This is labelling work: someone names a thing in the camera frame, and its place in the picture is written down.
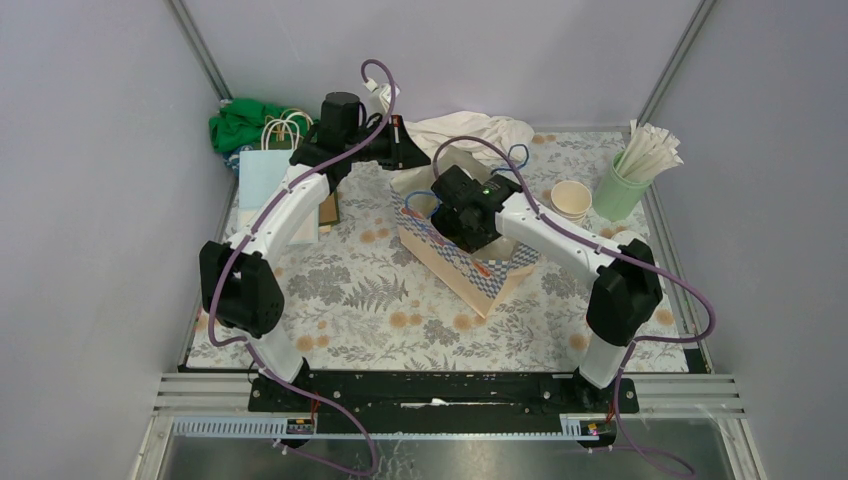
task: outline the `white cloth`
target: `white cloth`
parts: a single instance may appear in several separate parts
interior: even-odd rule
[[[521,120],[464,111],[420,122],[407,122],[406,130],[415,144],[431,159],[439,145],[460,135],[480,137],[504,152],[517,143],[530,146],[534,135],[533,128]],[[452,143],[451,146],[471,153],[477,160],[500,159],[498,154],[477,142],[463,140]],[[524,161],[524,149],[514,150],[512,158]]]

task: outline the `stack of paper cups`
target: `stack of paper cups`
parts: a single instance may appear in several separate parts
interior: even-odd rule
[[[551,190],[551,208],[578,227],[591,207],[592,192],[580,182],[565,180]]]

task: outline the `green fabric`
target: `green fabric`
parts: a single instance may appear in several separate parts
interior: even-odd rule
[[[232,152],[242,145],[258,142],[265,126],[265,117],[280,118],[287,107],[261,103],[249,98],[236,98],[221,107],[218,115],[209,119],[209,137],[212,148],[218,153]],[[306,135],[306,120],[297,116],[292,119],[300,126],[301,135]]]

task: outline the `gray wall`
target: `gray wall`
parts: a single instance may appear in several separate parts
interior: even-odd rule
[[[408,119],[474,110],[620,126],[639,114],[698,1],[186,3],[237,96],[317,113],[327,92],[364,96],[359,64],[374,57],[392,69]]]
[[[720,2],[652,120],[683,142],[659,191],[772,479],[848,476],[846,26],[844,0]]]
[[[0,4],[0,478],[125,478],[229,173],[163,1]]]

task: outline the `purple cable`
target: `purple cable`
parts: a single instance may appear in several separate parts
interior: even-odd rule
[[[439,146],[439,148],[436,150],[436,153],[433,155],[433,173],[435,173],[436,177],[439,176],[439,169],[437,167],[437,161],[438,161],[438,158],[439,158],[439,154],[442,152],[442,150],[445,147],[447,147],[451,143],[454,143],[454,142],[457,142],[457,141],[460,141],[460,140],[471,140],[471,141],[478,142],[478,143],[485,145],[486,147],[492,149],[492,151],[494,151],[501,158],[503,158],[504,161],[507,163],[507,165],[509,165],[509,169],[512,170],[512,173],[515,174],[515,178],[517,178],[518,182],[521,184],[521,188],[524,192],[524,196],[527,198],[527,202],[530,204],[530,208],[533,209],[533,211],[536,213],[537,217],[540,220],[542,220],[546,225],[548,225],[549,227],[554,229],[556,232],[558,232],[558,233],[564,235],[565,237],[567,237],[571,240],[574,240],[575,242],[578,242],[578,243],[580,243],[580,244],[582,244],[582,245],[584,245],[584,246],[586,246],[586,247],[588,247],[592,250],[598,251],[598,252],[603,253],[605,255],[609,255],[609,256],[616,258],[618,260],[625,261],[625,262],[630,263],[632,265],[635,265],[637,267],[640,267],[640,268],[643,268],[643,269],[648,270],[650,272],[656,273],[657,275],[661,275],[661,276],[669,279],[670,281],[676,283],[677,285],[680,285],[681,287],[683,287],[683,289],[685,289],[687,292],[692,294],[695,298],[698,299],[699,302],[701,302],[702,305],[704,305],[704,308],[707,310],[707,316],[708,316],[707,328],[703,332],[701,332],[700,334],[695,335],[694,337],[691,337],[691,338],[670,338],[670,337],[658,337],[658,336],[653,336],[653,335],[643,335],[643,336],[639,336],[639,337],[634,338],[633,341],[630,343],[630,346],[628,347],[627,352],[624,354],[624,358],[621,361],[621,365],[619,365],[619,367],[618,367],[618,373],[616,374],[616,377],[615,377],[615,388],[614,388],[614,395],[613,395],[613,409],[615,410],[615,419],[618,422],[619,430],[621,431],[622,434],[624,434],[624,438],[626,438],[627,441],[632,445],[633,450],[635,452],[637,452],[639,455],[641,455],[642,458],[644,458],[646,462],[650,463],[654,468],[656,468],[657,470],[659,470],[663,473],[667,473],[669,475],[673,475],[673,476],[676,476],[676,477],[679,477],[679,478],[695,478],[695,469],[692,467],[692,465],[690,465],[689,463],[687,463],[686,461],[684,461],[680,457],[675,456],[671,452],[666,452],[666,451],[663,451],[663,450],[656,450],[656,451],[651,450],[650,451],[651,453],[659,453],[659,454],[662,454],[662,455],[666,455],[669,458],[673,458],[675,461],[677,461],[678,463],[683,465],[687,470],[689,470],[689,473],[677,472],[677,471],[674,471],[674,470],[672,470],[668,467],[660,465],[659,463],[654,462],[653,460],[651,460],[647,456],[647,452],[649,452],[649,450],[647,450],[646,448],[643,448],[643,447],[639,447],[638,445],[636,445],[635,442],[633,442],[633,440],[630,438],[630,434],[627,433],[627,430],[624,428],[624,425],[621,422],[621,414],[619,413],[619,408],[618,408],[618,393],[619,393],[619,388],[621,386],[621,378],[624,375],[624,366],[627,365],[627,362],[630,360],[630,357],[633,355],[633,351],[636,347],[636,343],[638,343],[638,342],[694,343],[694,342],[699,342],[699,341],[703,340],[704,338],[709,336],[711,333],[713,333],[713,330],[715,329],[715,324],[716,324],[716,314],[715,314],[715,309],[713,308],[710,301],[707,300],[707,298],[704,296],[704,294],[699,292],[698,289],[696,289],[691,284],[689,284],[689,282],[677,277],[676,275],[669,272],[668,270],[657,267],[656,265],[651,265],[650,263],[645,263],[645,262],[643,262],[641,260],[637,260],[633,257],[629,257],[627,255],[624,255],[621,252],[616,252],[614,250],[610,250],[609,248],[600,246],[600,245],[598,245],[597,243],[595,243],[591,240],[587,240],[587,239],[585,239],[585,238],[583,238],[579,235],[575,235],[574,233],[571,233],[568,230],[559,226],[556,222],[554,222],[553,220],[548,218],[548,216],[545,215],[544,213],[540,213],[539,205],[536,203],[536,200],[533,198],[533,195],[530,193],[530,189],[527,188],[527,183],[524,181],[524,177],[521,176],[521,172],[519,172],[518,167],[515,166],[515,163],[512,161],[512,159],[510,159],[509,156],[506,155],[504,152],[502,152],[498,147],[496,147],[495,145],[492,145],[491,143],[483,140],[482,138],[471,137],[471,136],[460,136],[460,137],[452,138],[452,139],[446,141],[445,143],[441,144]]]
[[[389,67],[387,67],[383,62],[371,58],[371,59],[368,59],[368,60],[365,60],[364,62],[362,62],[362,67],[360,68],[360,74],[362,75],[363,81],[366,81],[366,82],[368,81],[368,76],[365,74],[365,68],[368,65],[377,65],[378,67],[380,67],[383,70],[383,72],[386,74],[386,77],[389,79],[391,99],[389,101],[389,108],[386,111],[386,114],[383,115],[383,119],[380,121],[379,126],[377,128],[375,128],[374,131],[371,132],[371,134],[368,135],[365,138],[365,140],[359,142],[358,144],[356,144],[356,146],[354,146],[350,150],[348,150],[348,151],[346,151],[346,152],[344,152],[340,155],[337,155],[337,156],[335,156],[335,157],[333,157],[333,158],[331,158],[331,159],[329,159],[329,160],[327,160],[327,161],[325,161],[325,162],[323,162],[323,163],[321,163],[321,164],[319,164],[315,167],[312,167],[311,169],[309,169],[308,171],[306,171],[302,175],[300,175],[297,178],[295,178],[294,180],[292,180],[291,183],[289,183],[288,188],[284,188],[284,189],[280,190],[280,193],[278,193],[271,200],[271,202],[268,203],[268,206],[265,207],[264,210],[262,210],[262,213],[259,214],[259,218],[256,219],[256,222],[254,222],[253,227],[250,228],[251,234],[255,234],[256,232],[259,231],[259,227],[262,225],[262,223],[265,221],[265,219],[268,218],[268,215],[271,214],[271,212],[274,210],[274,207],[276,207],[277,204],[280,203],[280,201],[286,196],[286,194],[288,194],[291,191],[291,189],[296,187],[298,184],[300,184],[300,182],[302,182],[304,179],[306,179],[308,176],[312,175],[313,173],[320,172],[321,170],[323,170],[323,169],[325,169],[325,168],[327,168],[327,167],[329,167],[329,166],[331,166],[335,163],[338,163],[338,162],[350,157],[354,153],[365,148],[365,146],[368,145],[369,143],[371,143],[371,141],[374,140],[377,137],[377,135],[380,134],[380,132],[383,130],[383,128],[389,123],[389,118],[392,116],[392,112],[394,111],[394,108],[395,108],[395,79],[392,76],[392,72],[389,71]],[[230,274],[230,270],[232,270],[233,264],[235,263],[236,258],[238,258],[239,254],[244,250],[244,248],[247,246],[247,244],[250,242],[250,240],[251,240],[250,236],[245,236],[242,239],[241,243],[239,243],[238,246],[233,250],[233,253],[230,255],[230,258],[227,259],[227,262],[224,264],[224,269],[221,271],[221,276],[218,277],[218,283],[215,285],[215,292],[212,295],[212,302],[209,305],[209,324],[207,325],[206,331],[209,335],[209,342],[212,343],[212,345],[214,345],[216,347],[223,347],[223,346],[235,343],[235,342],[246,342],[247,341],[247,338],[244,337],[244,336],[238,336],[238,337],[229,338],[227,340],[218,341],[218,339],[215,338],[215,314],[218,312],[218,302],[221,300],[221,292],[224,290],[224,283],[226,283],[227,276]],[[253,360],[256,362],[256,364],[260,366],[260,368],[265,368],[265,363],[262,361],[262,359],[259,357],[259,355],[256,353],[256,351],[253,349],[253,346],[250,345],[249,343],[247,345],[247,351],[248,351],[248,353],[250,353],[250,356],[253,357]],[[309,393],[305,390],[302,390],[300,388],[295,387],[294,385],[292,385],[292,384],[286,382],[285,380],[283,380],[282,378],[278,377],[274,372],[271,372],[267,368],[265,369],[264,373],[265,373],[266,376],[268,376],[272,380],[276,381],[277,383],[279,383],[283,387],[285,387],[285,388],[287,388],[287,389],[289,389],[289,390],[291,390],[291,391],[293,391],[293,392],[295,392],[299,395],[303,395],[303,396],[311,398],[313,400],[317,400],[319,402],[330,405],[331,407],[335,408],[336,410],[338,410],[342,414],[344,414],[347,418],[349,418],[353,422],[353,424],[356,425],[356,428],[359,429],[360,432],[362,432],[362,435],[365,436],[365,441],[368,443],[368,448],[371,450],[371,468],[367,471],[353,470],[353,469],[347,468],[343,465],[333,463],[330,460],[327,460],[325,458],[321,458],[321,457],[318,457],[318,456],[315,456],[315,455],[312,455],[312,454],[309,454],[309,453],[299,452],[295,449],[292,449],[291,450],[292,452],[295,452],[298,455],[301,455],[303,457],[315,460],[317,462],[321,462],[324,465],[335,468],[336,470],[347,473],[349,475],[355,475],[355,476],[358,476],[358,477],[365,477],[365,476],[368,476],[368,475],[373,475],[374,472],[377,471],[377,467],[379,466],[379,464],[377,463],[377,447],[374,444],[374,440],[371,439],[371,436],[368,435],[368,432],[365,430],[365,427],[362,426],[362,424],[353,416],[352,413],[347,411],[343,406],[339,405],[338,403],[333,402],[332,400],[324,398],[320,395],[315,395],[313,393]]]

